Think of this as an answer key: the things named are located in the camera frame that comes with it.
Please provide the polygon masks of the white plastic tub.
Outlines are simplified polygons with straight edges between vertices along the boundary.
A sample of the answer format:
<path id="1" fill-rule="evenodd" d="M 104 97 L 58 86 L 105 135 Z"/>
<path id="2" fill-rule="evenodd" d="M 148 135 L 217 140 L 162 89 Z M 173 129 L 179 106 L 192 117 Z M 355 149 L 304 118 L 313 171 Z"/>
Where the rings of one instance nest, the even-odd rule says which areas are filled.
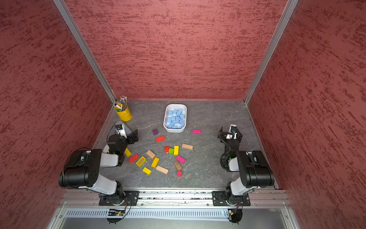
<path id="1" fill-rule="evenodd" d="M 170 104 L 166 107 L 163 126 L 168 133 L 182 133 L 187 124 L 187 107 Z"/>

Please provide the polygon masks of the yellow block under arm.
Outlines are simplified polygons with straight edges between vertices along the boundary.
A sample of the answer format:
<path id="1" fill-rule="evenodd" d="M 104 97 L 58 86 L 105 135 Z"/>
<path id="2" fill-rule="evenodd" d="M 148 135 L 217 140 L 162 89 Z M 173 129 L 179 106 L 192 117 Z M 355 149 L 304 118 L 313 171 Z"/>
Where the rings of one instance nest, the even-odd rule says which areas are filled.
<path id="1" fill-rule="evenodd" d="M 126 149 L 124 154 L 127 156 L 127 157 L 130 157 L 131 156 L 131 152 L 129 149 Z"/>

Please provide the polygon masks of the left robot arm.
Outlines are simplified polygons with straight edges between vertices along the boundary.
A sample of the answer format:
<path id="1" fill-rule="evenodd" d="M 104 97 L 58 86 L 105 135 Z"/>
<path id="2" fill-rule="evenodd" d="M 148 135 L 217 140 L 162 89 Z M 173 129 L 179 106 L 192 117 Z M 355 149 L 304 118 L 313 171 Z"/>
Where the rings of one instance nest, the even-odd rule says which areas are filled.
<path id="1" fill-rule="evenodd" d="M 100 174 L 100 168 L 120 167 L 124 162 L 124 152 L 128 145 L 139 140 L 138 130 L 124 137 L 119 134 L 107 140 L 109 150 L 76 150 L 63 166 L 59 186 L 70 189 L 87 189 L 100 194 L 102 199 L 124 199 L 125 193 L 120 182 L 110 180 Z"/>

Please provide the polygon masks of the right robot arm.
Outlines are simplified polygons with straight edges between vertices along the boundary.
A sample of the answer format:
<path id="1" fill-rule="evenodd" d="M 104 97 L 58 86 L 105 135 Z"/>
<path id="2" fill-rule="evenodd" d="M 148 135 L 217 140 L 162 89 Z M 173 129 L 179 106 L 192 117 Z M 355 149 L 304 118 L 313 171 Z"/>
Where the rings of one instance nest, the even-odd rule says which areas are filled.
<path id="1" fill-rule="evenodd" d="M 218 134 L 225 145 L 220 156 L 221 167 L 227 172 L 238 172 L 239 178 L 226 187 L 226 201 L 236 205 L 244 201 L 247 193 L 259 188 L 273 186 L 275 178 L 262 151 L 240 151 L 241 137 L 229 132 Z"/>

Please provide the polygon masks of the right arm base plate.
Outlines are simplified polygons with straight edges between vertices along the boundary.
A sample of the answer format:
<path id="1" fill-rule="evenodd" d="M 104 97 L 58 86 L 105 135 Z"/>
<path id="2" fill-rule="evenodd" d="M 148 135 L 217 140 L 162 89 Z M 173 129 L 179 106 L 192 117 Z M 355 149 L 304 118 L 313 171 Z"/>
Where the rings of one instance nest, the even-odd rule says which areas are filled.
<path id="1" fill-rule="evenodd" d="M 236 207 L 240 204 L 240 206 L 247 207 L 251 205 L 249 195 L 247 193 L 242 196 L 235 196 L 226 191 L 213 191 L 212 199 L 214 206 Z"/>

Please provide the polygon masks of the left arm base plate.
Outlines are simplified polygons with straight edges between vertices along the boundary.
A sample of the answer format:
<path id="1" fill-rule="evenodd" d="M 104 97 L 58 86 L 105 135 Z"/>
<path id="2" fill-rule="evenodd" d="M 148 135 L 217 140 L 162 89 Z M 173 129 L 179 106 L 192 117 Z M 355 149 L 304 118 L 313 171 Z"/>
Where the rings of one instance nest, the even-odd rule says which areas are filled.
<path id="1" fill-rule="evenodd" d="M 121 195 L 99 195 L 99 206 L 136 206 L 140 192 L 137 190 L 123 191 Z"/>

